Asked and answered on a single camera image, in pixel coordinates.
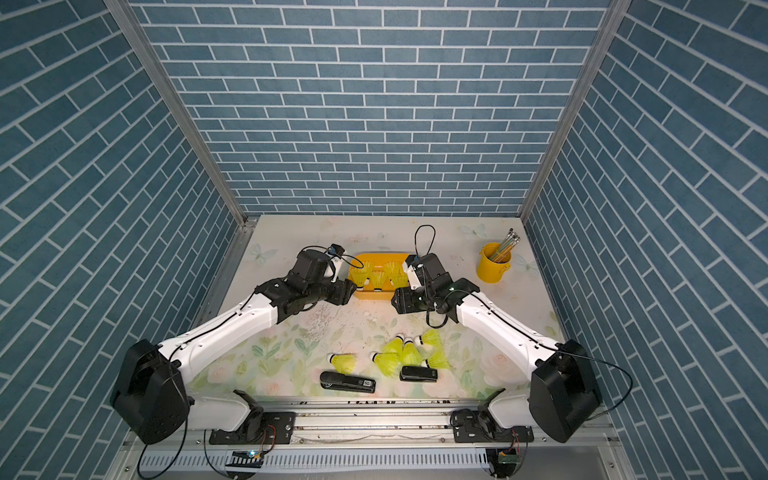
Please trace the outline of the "yellow plastic storage box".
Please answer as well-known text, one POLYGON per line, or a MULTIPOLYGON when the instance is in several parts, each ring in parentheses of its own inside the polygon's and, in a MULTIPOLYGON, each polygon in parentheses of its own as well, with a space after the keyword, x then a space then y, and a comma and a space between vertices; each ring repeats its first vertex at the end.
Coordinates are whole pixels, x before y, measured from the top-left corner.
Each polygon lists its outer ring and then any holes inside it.
POLYGON ((409 254, 397 252, 361 253, 349 268, 347 278, 356 287, 354 295, 360 300, 390 301, 399 288, 411 284, 405 271, 409 254))

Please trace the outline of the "yellow shuttlecock small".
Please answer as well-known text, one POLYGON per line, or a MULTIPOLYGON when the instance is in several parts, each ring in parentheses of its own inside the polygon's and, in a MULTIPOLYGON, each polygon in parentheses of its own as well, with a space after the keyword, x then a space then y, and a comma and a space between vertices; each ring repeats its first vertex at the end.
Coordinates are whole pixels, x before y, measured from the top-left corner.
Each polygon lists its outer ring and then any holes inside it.
POLYGON ((398 334, 382 347, 381 352, 401 355, 404 347, 404 343, 405 343, 405 337, 403 335, 398 334))

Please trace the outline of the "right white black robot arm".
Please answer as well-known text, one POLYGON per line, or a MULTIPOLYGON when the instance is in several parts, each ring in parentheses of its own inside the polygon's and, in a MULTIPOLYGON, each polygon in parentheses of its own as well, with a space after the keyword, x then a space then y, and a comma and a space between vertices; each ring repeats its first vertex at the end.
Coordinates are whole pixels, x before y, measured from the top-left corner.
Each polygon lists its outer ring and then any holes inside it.
POLYGON ((602 393, 593 366, 600 364, 626 376, 626 400, 634 377, 626 369, 592 357, 575 340, 559 342, 526 326, 492 301, 466 278, 454 280, 432 253, 409 255, 401 264, 408 285, 397 287, 391 300, 397 313, 438 313, 482 336, 526 374, 531 419, 549 438, 567 442, 586 422, 602 412, 602 393))

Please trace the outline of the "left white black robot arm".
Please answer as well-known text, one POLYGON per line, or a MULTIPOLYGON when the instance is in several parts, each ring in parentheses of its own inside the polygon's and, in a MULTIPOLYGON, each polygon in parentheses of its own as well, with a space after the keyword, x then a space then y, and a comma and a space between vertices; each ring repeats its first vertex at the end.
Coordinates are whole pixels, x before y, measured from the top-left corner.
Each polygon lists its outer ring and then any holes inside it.
POLYGON ((306 247, 285 276, 258 285, 219 316, 157 344, 136 342, 123 358, 112 408, 146 445, 167 439, 180 427, 218 430, 235 443, 258 440, 263 409, 253 397, 234 390, 223 398, 195 398, 188 386, 244 340, 320 302, 347 304, 356 286, 340 276, 344 256, 337 244, 306 247))

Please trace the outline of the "yellow pen cup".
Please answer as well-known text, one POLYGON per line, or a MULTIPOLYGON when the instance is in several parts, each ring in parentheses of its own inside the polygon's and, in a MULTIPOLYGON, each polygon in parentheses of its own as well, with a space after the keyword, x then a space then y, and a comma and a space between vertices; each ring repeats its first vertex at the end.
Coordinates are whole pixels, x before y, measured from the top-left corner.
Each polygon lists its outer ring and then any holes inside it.
POLYGON ((485 283, 499 283, 504 274, 510 269, 510 254, 507 254, 499 261, 492 259, 499 246, 498 242, 488 243, 479 252, 480 260, 476 268, 476 274, 485 283))

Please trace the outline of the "yellow shuttlecock front upright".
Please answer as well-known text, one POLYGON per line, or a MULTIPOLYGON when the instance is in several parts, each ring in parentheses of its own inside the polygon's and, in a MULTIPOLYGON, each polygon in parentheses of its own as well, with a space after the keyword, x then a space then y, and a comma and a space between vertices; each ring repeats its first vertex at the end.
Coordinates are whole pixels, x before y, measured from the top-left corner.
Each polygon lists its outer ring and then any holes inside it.
POLYGON ((400 363, 402 366, 415 366, 422 365, 423 358, 419 350, 414 344, 412 339, 406 339, 403 342, 403 346, 400 352, 400 363))

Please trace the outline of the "small black stapler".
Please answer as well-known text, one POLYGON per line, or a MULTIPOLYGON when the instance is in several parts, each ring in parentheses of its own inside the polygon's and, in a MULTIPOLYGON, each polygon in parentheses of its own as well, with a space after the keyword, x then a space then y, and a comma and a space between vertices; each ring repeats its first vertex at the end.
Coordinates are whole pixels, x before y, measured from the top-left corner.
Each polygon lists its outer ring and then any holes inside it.
POLYGON ((430 367, 403 366, 399 379, 403 382, 435 383, 438 380, 438 371, 430 367))

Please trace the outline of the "bundle of pencils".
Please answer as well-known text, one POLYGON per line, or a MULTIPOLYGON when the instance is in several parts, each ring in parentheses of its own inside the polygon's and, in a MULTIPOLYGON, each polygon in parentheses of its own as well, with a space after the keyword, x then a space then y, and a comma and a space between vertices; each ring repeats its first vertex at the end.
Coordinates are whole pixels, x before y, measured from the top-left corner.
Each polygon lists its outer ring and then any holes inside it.
POLYGON ((505 263, 510 252, 519 242, 520 236, 513 228, 510 228, 489 259, 495 263, 505 263))

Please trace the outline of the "large black stapler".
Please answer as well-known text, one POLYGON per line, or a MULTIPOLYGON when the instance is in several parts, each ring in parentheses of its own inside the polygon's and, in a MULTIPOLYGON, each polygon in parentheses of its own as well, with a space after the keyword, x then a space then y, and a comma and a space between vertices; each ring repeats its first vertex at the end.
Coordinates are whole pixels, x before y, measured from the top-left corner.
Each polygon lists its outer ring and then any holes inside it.
POLYGON ((323 371, 319 376, 320 386, 326 390, 373 394, 376 381, 366 377, 346 375, 336 371, 323 371))

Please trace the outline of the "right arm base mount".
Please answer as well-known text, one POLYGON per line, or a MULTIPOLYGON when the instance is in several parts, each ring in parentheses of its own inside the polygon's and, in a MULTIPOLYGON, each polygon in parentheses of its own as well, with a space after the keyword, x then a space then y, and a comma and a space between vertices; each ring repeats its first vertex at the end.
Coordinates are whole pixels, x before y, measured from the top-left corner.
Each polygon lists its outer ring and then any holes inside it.
POLYGON ((500 389, 494 392, 475 410, 469 408, 454 410, 449 417, 449 425, 453 432, 454 441, 456 443, 479 443, 481 441, 495 443, 532 442, 534 440, 534 433, 530 418, 523 417, 523 420, 530 421, 523 425, 503 426, 496 421, 491 413, 491 404, 494 402, 507 405, 520 401, 524 404, 527 403, 527 398, 524 394, 514 394, 507 389, 500 389))

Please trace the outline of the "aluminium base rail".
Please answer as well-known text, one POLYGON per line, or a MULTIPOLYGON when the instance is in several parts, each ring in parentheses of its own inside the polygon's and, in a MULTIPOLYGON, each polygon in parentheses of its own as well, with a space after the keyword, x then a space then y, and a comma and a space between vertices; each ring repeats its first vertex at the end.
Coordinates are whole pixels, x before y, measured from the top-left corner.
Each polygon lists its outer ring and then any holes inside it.
MULTIPOLYGON (((258 403, 264 408, 265 412, 296 413, 293 434, 290 443, 287 445, 336 445, 364 442, 405 445, 407 443, 456 443, 449 425, 450 414, 460 408, 475 410, 483 402, 447 398, 341 398, 313 401, 266 401, 258 403)), ((503 426, 523 425, 530 422, 529 420, 523 420, 523 417, 528 417, 529 410, 528 404, 524 404, 522 401, 507 405, 494 402, 491 404, 491 413, 496 421, 503 426)), ((543 430, 532 420, 530 423, 534 433, 534 440, 532 442, 536 440, 557 442, 546 436, 543 430)), ((602 428, 604 425, 604 420, 600 418, 586 422, 569 440, 577 440, 586 435, 588 429, 602 428)), ((180 427, 174 434, 200 432, 204 440, 209 443, 212 431, 189 430, 186 427, 180 427)), ((267 447, 275 445, 274 443, 270 444, 269 442, 262 441, 252 445, 226 446, 250 449, 259 444, 264 444, 267 447)))

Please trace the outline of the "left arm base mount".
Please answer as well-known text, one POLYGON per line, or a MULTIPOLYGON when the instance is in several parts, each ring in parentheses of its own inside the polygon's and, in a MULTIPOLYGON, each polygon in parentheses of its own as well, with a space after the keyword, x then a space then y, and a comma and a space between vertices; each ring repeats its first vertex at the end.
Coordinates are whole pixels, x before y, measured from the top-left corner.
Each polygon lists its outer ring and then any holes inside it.
POLYGON ((257 442, 269 442, 275 445, 287 445, 293 434, 295 412, 265 412, 264 408, 243 390, 233 393, 248 406, 248 415, 235 430, 214 429, 209 437, 212 445, 252 445, 257 442))

